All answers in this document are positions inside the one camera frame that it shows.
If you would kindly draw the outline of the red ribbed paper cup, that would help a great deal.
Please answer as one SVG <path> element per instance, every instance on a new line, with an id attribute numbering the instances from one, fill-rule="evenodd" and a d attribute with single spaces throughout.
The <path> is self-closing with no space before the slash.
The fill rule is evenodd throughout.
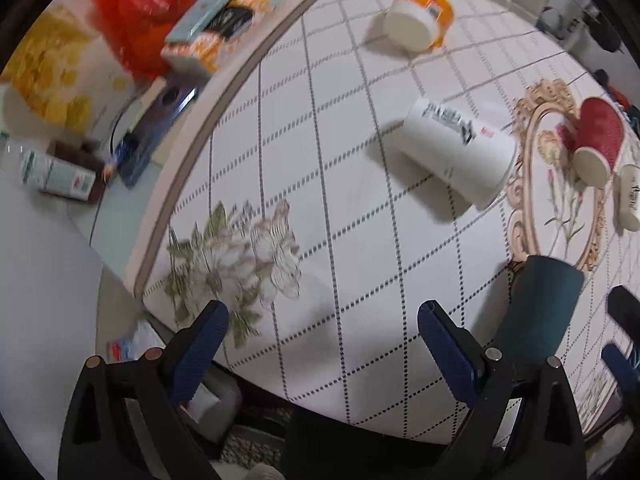
<path id="1" fill-rule="evenodd" d="M 612 177 L 625 129 L 616 109 L 600 98 L 582 102 L 573 165 L 585 185 L 604 188 Z"/>

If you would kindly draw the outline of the white green medicine box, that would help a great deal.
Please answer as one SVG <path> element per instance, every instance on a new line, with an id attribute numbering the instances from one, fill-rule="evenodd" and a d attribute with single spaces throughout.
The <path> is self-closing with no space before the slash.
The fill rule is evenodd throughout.
<path id="1" fill-rule="evenodd" d="M 24 185 L 40 192 L 86 202 L 96 182 L 96 173 L 51 155 L 26 151 L 20 178 Z"/>

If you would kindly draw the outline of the white patterned tablecloth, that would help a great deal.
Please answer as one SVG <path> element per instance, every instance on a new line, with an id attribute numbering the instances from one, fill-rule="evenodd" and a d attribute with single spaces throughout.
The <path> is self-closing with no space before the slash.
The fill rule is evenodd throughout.
<path id="1" fill-rule="evenodd" d="M 580 421 L 614 392 L 600 353 L 631 343 L 608 291 L 639 286 L 639 237 L 612 188 L 568 160 L 582 102 L 604 98 L 554 40 L 489 0 L 451 0 L 444 45 L 412 55 L 382 18 L 393 0 L 285 0 L 196 99 L 142 220 L 127 286 L 168 327 L 206 301 L 231 312 L 217 362 L 341 422 L 447 442 L 462 423 L 421 341 L 437 300 L 482 344 L 531 255 L 584 274 L 558 345 Z M 395 146 L 410 107 L 441 102 L 514 137 L 506 187 L 483 209 Z"/>

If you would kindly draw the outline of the dark blue device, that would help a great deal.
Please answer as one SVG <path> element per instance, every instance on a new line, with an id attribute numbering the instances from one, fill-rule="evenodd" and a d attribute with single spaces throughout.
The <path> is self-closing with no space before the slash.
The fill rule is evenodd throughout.
<path id="1" fill-rule="evenodd" d="M 138 122 L 117 144 L 112 163 L 126 188 L 134 188 L 164 137 L 205 86 L 194 76 L 171 76 Z"/>

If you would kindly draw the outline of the orange white paper cup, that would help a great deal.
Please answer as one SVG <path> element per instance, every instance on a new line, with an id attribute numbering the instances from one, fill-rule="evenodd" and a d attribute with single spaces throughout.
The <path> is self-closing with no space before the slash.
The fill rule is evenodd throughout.
<path id="1" fill-rule="evenodd" d="M 452 0 L 393 0 L 383 30 L 398 47 L 423 53 L 442 46 L 455 17 Z"/>

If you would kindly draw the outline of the white printed paper cup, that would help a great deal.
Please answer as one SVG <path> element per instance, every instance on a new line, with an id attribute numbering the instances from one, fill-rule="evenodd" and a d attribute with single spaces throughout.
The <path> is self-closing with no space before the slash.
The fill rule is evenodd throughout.
<path id="1" fill-rule="evenodd" d="M 429 99 L 414 103 L 394 145 L 478 209 L 501 193 L 518 156 L 510 134 Z"/>

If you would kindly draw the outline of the orange white box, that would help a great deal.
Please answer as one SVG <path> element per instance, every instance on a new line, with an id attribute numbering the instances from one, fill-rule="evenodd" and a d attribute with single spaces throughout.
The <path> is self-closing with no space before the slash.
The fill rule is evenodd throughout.
<path id="1" fill-rule="evenodd" d="M 175 73 L 209 77 L 270 11 L 270 0 L 196 0 L 168 32 L 160 56 Z"/>

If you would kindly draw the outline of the yellow snack bag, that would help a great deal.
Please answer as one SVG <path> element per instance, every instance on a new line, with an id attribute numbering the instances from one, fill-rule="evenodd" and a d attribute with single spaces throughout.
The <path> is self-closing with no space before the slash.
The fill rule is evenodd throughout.
<path id="1" fill-rule="evenodd" d="M 93 102 L 76 84 L 82 55 L 95 39 L 66 6 L 56 4 L 26 32 L 1 79 L 45 122 L 86 134 Z"/>

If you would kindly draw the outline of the dark teal cup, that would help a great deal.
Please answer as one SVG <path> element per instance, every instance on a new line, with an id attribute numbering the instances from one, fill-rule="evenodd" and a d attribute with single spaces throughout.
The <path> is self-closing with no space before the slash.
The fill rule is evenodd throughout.
<path id="1" fill-rule="evenodd" d="M 562 260 L 529 256 L 514 281 L 512 301 L 494 344 L 518 366 L 537 366 L 559 349 L 585 283 Z"/>

